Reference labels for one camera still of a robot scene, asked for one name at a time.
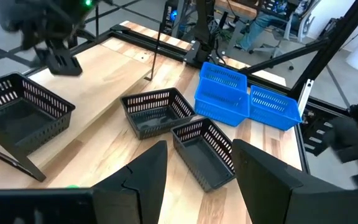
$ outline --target chair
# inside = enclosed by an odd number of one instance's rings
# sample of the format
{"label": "chair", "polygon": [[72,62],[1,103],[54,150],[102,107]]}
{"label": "chair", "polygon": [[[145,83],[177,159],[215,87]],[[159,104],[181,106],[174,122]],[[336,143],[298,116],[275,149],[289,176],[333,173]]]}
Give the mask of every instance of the chair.
{"label": "chair", "polygon": [[[291,27],[292,18],[294,16],[294,12],[290,15],[289,20],[286,21],[287,24],[285,29],[278,28],[278,26],[273,25],[272,34],[274,39],[278,40],[278,44],[274,47],[268,44],[262,44],[261,47],[255,48],[249,51],[250,54],[254,52],[269,52],[271,53],[270,58],[274,58],[280,55],[285,54],[285,52],[280,49],[281,43],[283,40],[288,40],[290,42],[296,42],[299,44],[303,43],[303,39],[309,32],[310,25],[314,20],[314,16],[311,17],[311,12],[318,5],[320,0],[312,0],[309,8],[300,16],[300,25],[298,27]],[[290,70],[293,70],[293,62],[290,60],[291,66],[289,66]]]}

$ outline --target floor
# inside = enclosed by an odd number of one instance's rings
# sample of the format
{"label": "floor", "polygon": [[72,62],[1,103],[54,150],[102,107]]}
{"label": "floor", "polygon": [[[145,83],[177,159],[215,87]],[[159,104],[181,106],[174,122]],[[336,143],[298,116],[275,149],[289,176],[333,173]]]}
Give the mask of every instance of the floor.
{"label": "floor", "polygon": [[[120,9],[108,16],[100,18],[99,25],[101,32],[104,32],[111,26],[126,20],[130,20],[151,29],[158,29],[158,23],[156,21],[160,21],[162,18],[164,7],[162,1],[115,0],[114,3],[120,6],[123,4],[130,5],[127,7],[128,10],[142,13],[150,18],[144,18],[142,16],[131,13],[130,11]],[[99,7],[99,13],[102,14],[113,9],[115,9],[115,7],[101,3]],[[95,27],[95,21],[91,21],[86,25],[86,29],[94,34]],[[2,31],[0,28],[0,53],[6,54],[6,52],[15,49],[16,47],[20,46],[20,41],[20,34],[8,34]],[[258,47],[262,43],[275,45],[277,41],[273,39],[272,34],[264,32],[260,36],[259,40],[255,43],[255,46]],[[302,46],[300,44],[294,43],[283,44],[283,48],[286,51],[291,51],[299,47]],[[303,70],[310,63],[314,55],[315,53],[312,53],[294,59],[293,62],[295,69],[293,71],[288,70],[288,63],[277,65],[273,69],[267,69],[267,71],[286,78],[287,85],[293,86],[299,76],[303,73]],[[316,79],[311,96],[337,106],[346,107],[345,101],[342,99],[341,94],[335,86],[335,82],[337,82],[350,104],[358,102],[358,71],[350,67],[345,62],[347,55],[348,52],[345,51],[338,52],[335,55],[335,57],[329,63],[329,69],[324,69],[324,71]],[[0,58],[0,76],[11,72],[27,71],[29,67],[19,63],[19,61],[22,62],[24,60],[28,63],[34,57],[35,53],[30,50],[28,52],[17,52],[14,55],[10,55],[9,58]],[[232,51],[231,57],[249,65],[255,65],[269,59],[269,56],[263,53],[256,52],[250,55],[236,49]],[[354,187],[352,182],[349,180],[349,177],[357,173],[357,164],[350,163],[342,165],[330,150],[327,150],[319,157],[308,154],[308,160],[310,163],[311,173],[313,175],[347,189]]]}

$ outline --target wooden tabletop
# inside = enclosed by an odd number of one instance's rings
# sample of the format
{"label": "wooden tabletop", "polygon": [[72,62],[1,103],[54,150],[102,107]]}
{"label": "wooden tabletop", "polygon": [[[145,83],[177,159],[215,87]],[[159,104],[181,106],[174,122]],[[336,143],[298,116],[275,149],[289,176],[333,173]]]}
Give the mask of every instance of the wooden tabletop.
{"label": "wooden tabletop", "polygon": [[[137,24],[122,24],[145,35],[157,36],[156,31]],[[162,36],[162,40],[184,49],[191,47],[189,43],[166,35]],[[153,52],[127,42],[110,39],[101,45],[103,49],[109,48],[130,59],[125,63],[132,67],[132,70],[127,72],[128,77],[143,66],[150,67],[152,64]],[[98,54],[89,57],[95,58],[94,67],[99,65],[98,60],[102,60]],[[111,66],[114,66],[115,61],[110,62]],[[227,58],[226,62],[237,68],[246,66],[233,59]],[[199,72],[184,63],[158,55],[152,82],[140,80],[127,94],[174,86],[194,105]],[[285,85],[283,78],[271,73],[259,72],[257,75]],[[94,97],[94,101],[99,100],[102,99]],[[301,169],[294,129],[283,132],[249,119],[236,128],[222,123],[217,125],[229,138],[243,139]],[[116,102],[67,147],[48,162],[42,163],[41,169],[47,176],[44,182],[37,182],[0,161],[0,188],[51,188],[73,184],[90,187],[119,170],[159,140],[166,140],[168,143],[167,183],[159,223],[251,223],[236,180],[214,192],[204,193],[173,149],[172,135],[166,133],[143,141],[138,140],[122,106]]]}
{"label": "wooden tabletop", "polygon": [[232,0],[216,0],[215,6],[220,6],[226,9],[228,13],[231,13],[231,10],[233,10],[237,16],[246,16],[249,17],[250,19],[255,18],[257,14],[256,9],[245,6],[238,2],[234,2]]}

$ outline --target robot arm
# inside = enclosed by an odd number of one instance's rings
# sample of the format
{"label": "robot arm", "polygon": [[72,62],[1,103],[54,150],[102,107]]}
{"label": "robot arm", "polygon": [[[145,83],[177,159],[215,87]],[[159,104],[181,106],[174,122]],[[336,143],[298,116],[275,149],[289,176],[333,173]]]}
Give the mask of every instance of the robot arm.
{"label": "robot arm", "polygon": [[[22,32],[21,49],[35,49],[40,62],[35,67],[46,65],[55,75],[78,76],[82,69],[63,41],[79,30],[93,38],[83,22],[101,1],[112,5],[112,0],[0,0],[0,25],[7,32]],[[41,42],[48,49],[38,49]]]}

